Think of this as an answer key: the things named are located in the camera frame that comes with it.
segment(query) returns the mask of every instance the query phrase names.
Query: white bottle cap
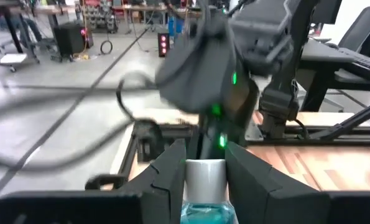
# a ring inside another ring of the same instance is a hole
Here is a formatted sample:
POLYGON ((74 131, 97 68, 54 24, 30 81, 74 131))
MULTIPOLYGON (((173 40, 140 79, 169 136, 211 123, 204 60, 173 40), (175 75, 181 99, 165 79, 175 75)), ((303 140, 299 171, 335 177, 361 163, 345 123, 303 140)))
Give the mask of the white bottle cap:
POLYGON ((226 199, 224 159, 186 160, 185 200, 190 203, 221 203, 226 199))

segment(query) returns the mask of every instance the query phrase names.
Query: blue liquid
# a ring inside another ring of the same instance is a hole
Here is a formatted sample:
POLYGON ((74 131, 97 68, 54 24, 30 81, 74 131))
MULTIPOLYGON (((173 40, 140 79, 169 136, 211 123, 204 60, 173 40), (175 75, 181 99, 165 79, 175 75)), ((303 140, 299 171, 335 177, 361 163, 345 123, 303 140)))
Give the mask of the blue liquid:
POLYGON ((195 204, 185 202, 180 217, 181 224, 233 224, 236 217, 230 203, 195 204))

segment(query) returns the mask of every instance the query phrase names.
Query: computer tower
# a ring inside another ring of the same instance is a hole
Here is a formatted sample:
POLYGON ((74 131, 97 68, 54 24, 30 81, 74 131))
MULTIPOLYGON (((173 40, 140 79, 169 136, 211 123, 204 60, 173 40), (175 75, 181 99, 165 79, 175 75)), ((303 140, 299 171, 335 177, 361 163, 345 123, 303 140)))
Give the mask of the computer tower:
POLYGON ((53 28, 60 56, 69 57, 93 46, 92 33, 82 24, 68 22, 53 28))
POLYGON ((157 41, 159 45, 159 57, 165 57, 165 54, 170 50, 170 38, 168 32, 161 32, 157 34, 157 41))

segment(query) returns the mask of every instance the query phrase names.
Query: bottle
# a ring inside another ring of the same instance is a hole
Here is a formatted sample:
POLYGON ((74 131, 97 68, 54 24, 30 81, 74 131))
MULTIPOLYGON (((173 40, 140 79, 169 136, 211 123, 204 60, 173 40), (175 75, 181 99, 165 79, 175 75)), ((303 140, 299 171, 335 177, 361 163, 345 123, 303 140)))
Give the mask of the bottle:
POLYGON ((232 224, 236 214, 226 198, 224 159, 187 160, 181 224, 232 224))

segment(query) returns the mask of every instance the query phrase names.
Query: concrete floor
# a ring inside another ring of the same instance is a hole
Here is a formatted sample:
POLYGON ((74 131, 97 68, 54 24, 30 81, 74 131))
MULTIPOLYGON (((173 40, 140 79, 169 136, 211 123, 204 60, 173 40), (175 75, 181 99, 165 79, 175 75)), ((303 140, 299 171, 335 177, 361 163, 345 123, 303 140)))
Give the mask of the concrete floor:
MULTIPOLYGON (((121 30, 124 29, 120 28, 119 34, 111 36, 114 50, 110 55, 83 62, 57 63, 50 61, 47 54, 39 52, 40 65, 29 63, 19 67, 16 73, 0 67, 0 104, 31 95, 77 93, 80 97, 91 86, 97 90, 116 87, 119 79, 131 70, 142 70, 153 77, 162 59, 155 51, 156 34, 150 32, 139 40, 139 45, 133 45, 110 71, 104 73, 134 40, 133 35, 123 35, 121 30)), ((137 27, 137 30, 140 34, 143 28, 137 27)), ((0 33, 0 42, 3 39, 9 39, 9 34, 0 33)), ((90 51, 93 55, 98 53, 105 35, 96 34, 94 40, 95 46, 90 51)), ((258 80, 258 84, 264 88, 267 80, 258 80)), ((332 90, 327 98, 341 103, 346 112, 355 113, 370 105, 370 92, 345 93, 346 96, 332 90)), ((126 95, 124 101, 132 110, 169 108, 160 100, 158 93, 126 95)), ((338 111, 326 103, 321 110, 338 111)), ((57 105, 45 105, 5 116, 0 119, 0 154, 17 161, 29 161, 32 155, 31 163, 56 161, 78 153, 124 119, 114 92, 102 99, 88 95, 81 101, 70 99, 57 105)), ((117 138, 86 163, 58 174, 28 176, 0 169, 0 195, 18 190, 83 189, 89 177, 109 171, 119 143, 120 138, 117 138)))

